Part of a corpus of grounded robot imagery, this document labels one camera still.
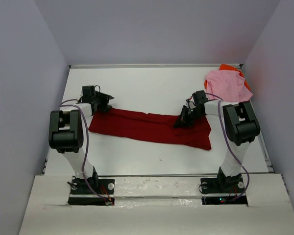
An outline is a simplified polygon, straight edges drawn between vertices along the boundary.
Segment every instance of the red cloth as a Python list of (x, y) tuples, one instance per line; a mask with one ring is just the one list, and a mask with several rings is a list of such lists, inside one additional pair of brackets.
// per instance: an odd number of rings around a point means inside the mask
[(173, 128), (179, 116), (145, 114), (112, 108), (96, 112), (89, 131), (139, 141), (184, 144), (195, 148), (211, 149), (210, 125), (206, 117), (194, 121), (191, 128)]

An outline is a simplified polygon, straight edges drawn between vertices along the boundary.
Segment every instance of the red cable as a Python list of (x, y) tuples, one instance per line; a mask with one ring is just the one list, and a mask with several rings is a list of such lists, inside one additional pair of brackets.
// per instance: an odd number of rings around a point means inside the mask
[(234, 190), (235, 190), (235, 193), (236, 193), (236, 195), (235, 195), (235, 198), (236, 198), (237, 197), (237, 190), (236, 190), (235, 186), (234, 186)]
[[(102, 189), (100, 188), (101, 194), (104, 196)], [(106, 202), (106, 197), (104, 196), (104, 201)]]
[(229, 199), (229, 197), (231, 196), (232, 191), (230, 190), (230, 194), (228, 195), (228, 197), (226, 198), (226, 201)]
[(109, 201), (111, 201), (111, 198), (110, 198), (109, 194), (107, 193), (107, 190), (104, 188), (104, 186), (103, 186), (103, 185), (101, 185), (101, 187), (103, 188), (103, 190), (104, 190), (104, 191), (105, 191), (105, 193), (107, 194), (107, 196), (108, 196), (108, 198), (109, 198)]

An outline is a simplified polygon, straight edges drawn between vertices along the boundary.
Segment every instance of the orange cloth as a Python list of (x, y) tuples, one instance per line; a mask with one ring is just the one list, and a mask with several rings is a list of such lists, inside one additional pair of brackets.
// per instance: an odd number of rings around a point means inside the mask
[[(230, 65), (221, 64), (219, 70), (231, 70), (231, 71), (234, 70), (234, 71), (238, 71), (238, 72), (240, 72), (239, 75), (240, 75), (241, 77), (244, 77), (244, 74), (243, 74), (242, 71), (240, 71), (240, 70), (238, 70), (237, 68), (235, 68), (235, 67), (233, 67), (233, 66), (230, 66)], [(247, 87), (247, 89), (250, 91), (250, 87), (249, 87), (248, 83), (246, 82), (246, 80), (245, 80), (244, 85), (245, 85), (245, 86)], [(205, 80), (204, 86), (205, 86), (205, 89), (207, 89), (207, 80)]]

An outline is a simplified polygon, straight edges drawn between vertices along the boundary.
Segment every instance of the pink cloth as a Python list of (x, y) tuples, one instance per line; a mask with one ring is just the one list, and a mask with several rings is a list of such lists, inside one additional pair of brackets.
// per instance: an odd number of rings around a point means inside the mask
[(207, 93), (220, 96), (227, 102), (248, 101), (252, 93), (244, 86), (245, 78), (238, 71), (216, 70), (206, 75)]

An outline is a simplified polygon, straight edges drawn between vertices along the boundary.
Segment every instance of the white platform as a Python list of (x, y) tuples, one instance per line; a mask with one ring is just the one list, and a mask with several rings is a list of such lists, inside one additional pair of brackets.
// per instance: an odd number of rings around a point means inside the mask
[[(203, 90), (205, 75), (217, 67), (71, 69), (63, 100), (76, 98), (81, 87), (100, 85), (115, 97), (115, 108), (145, 113), (179, 115), (193, 92)], [(90, 133), (88, 159), (99, 175), (175, 175), (217, 173), (226, 145), (217, 117), (207, 116), (212, 150), (136, 141)], [(249, 172), (268, 172), (258, 139), (244, 160)], [(48, 154), (45, 175), (73, 174), (67, 160), (55, 150)]]
[(294, 235), (280, 175), (252, 174), (248, 207), (202, 205), (199, 177), (117, 177), (115, 206), (69, 206), (70, 179), (36, 176), (20, 235)]

